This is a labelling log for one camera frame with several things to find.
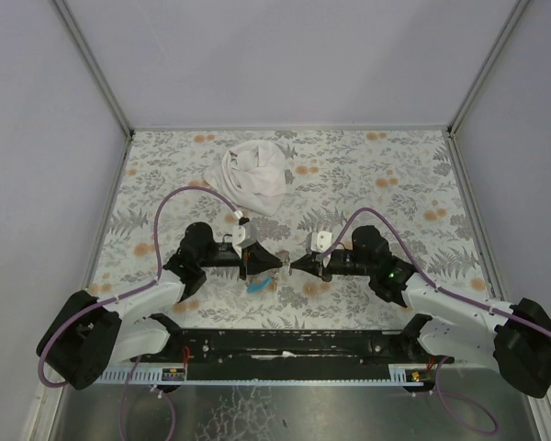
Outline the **blue key tag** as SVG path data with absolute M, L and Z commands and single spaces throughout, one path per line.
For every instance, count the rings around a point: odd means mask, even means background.
M 257 292 L 261 292 L 262 290 L 265 290 L 265 289 L 269 288 L 272 281 L 273 281 L 272 277 L 264 277 L 261 280 L 251 281 L 247 285 L 246 292 L 248 294 L 254 294 L 254 293 L 257 293 Z

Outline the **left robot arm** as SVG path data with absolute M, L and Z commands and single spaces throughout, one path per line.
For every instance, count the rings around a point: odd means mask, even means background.
M 250 222 L 236 226 L 230 242 L 215 241 L 205 222 L 192 223 L 154 281 L 107 300 L 84 290 L 71 295 L 39 341 L 39 364 L 83 390 L 110 364 L 161 352 L 170 339 L 161 310 L 196 294 L 208 268 L 234 267 L 246 279 L 282 265 L 255 239 Z

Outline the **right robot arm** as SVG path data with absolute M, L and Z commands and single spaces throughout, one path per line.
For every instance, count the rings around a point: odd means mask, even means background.
M 426 353 L 495 370 L 533 398 L 544 397 L 551 386 L 551 319 L 538 303 L 512 304 L 444 288 L 392 254 L 374 226 L 354 230 L 350 249 L 337 248 L 329 232 L 312 233 L 306 254 L 290 266 L 323 281 L 368 277 L 383 301 L 413 309 L 410 324 Z

